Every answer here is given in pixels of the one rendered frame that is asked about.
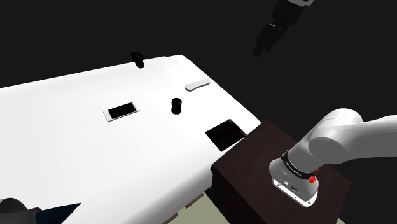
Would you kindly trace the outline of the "white oblong remote control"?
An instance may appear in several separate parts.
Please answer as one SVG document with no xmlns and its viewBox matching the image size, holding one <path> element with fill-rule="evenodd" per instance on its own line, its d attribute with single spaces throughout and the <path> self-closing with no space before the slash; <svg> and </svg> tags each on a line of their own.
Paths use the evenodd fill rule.
<svg viewBox="0 0 397 224">
<path fill-rule="evenodd" d="M 211 83 L 211 81 L 209 79 L 203 79 L 203 80 L 199 80 L 199 81 L 195 81 L 193 83 L 188 83 L 185 85 L 185 90 L 191 92 L 194 91 L 200 87 L 204 87 L 206 85 L 209 85 Z"/>
</svg>

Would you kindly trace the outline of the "black flat square tablet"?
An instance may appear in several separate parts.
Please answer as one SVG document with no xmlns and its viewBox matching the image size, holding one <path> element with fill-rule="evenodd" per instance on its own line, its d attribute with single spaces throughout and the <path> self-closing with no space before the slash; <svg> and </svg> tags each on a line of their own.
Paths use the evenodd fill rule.
<svg viewBox="0 0 397 224">
<path fill-rule="evenodd" d="M 247 134 L 231 119 L 207 130 L 205 134 L 219 151 L 225 151 L 247 136 Z"/>
</svg>

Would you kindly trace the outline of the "dark brown robot stand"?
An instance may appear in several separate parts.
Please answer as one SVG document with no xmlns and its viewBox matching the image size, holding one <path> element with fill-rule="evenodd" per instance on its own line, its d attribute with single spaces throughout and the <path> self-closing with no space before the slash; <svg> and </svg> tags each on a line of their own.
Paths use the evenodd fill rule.
<svg viewBox="0 0 397 224">
<path fill-rule="evenodd" d="M 351 182 L 329 165 L 319 170 L 319 193 L 310 207 L 301 206 L 273 185 L 270 162 L 295 143 L 264 121 L 212 165 L 208 195 L 229 224 L 337 223 Z"/>
</svg>

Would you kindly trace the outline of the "white phone with black screen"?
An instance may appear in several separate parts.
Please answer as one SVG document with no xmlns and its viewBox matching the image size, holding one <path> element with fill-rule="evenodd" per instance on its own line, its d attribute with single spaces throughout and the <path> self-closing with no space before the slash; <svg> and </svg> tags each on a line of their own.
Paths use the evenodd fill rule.
<svg viewBox="0 0 397 224">
<path fill-rule="evenodd" d="M 134 103 L 128 102 L 115 108 L 105 109 L 102 113 L 107 122 L 112 122 L 113 120 L 117 120 L 137 112 L 139 112 L 139 109 L 136 108 Z"/>
</svg>

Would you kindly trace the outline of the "white bed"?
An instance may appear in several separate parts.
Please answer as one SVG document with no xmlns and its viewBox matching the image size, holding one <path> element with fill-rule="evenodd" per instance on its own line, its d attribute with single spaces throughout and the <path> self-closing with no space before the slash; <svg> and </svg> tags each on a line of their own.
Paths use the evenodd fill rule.
<svg viewBox="0 0 397 224">
<path fill-rule="evenodd" d="M 185 90 L 205 78 L 175 55 L 0 88 L 0 199 L 80 203 L 64 224 L 163 224 L 212 183 L 222 152 L 205 132 L 260 124 L 214 81 Z M 128 102 L 139 112 L 106 121 Z"/>
</svg>

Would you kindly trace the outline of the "dark grey pointed cloth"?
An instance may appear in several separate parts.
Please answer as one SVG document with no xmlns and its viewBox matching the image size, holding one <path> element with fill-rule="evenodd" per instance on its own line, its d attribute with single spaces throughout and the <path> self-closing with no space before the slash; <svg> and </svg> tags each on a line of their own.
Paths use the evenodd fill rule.
<svg viewBox="0 0 397 224">
<path fill-rule="evenodd" d="M 17 199 L 0 199 L 0 224 L 62 224 L 79 205 L 27 209 Z"/>
</svg>

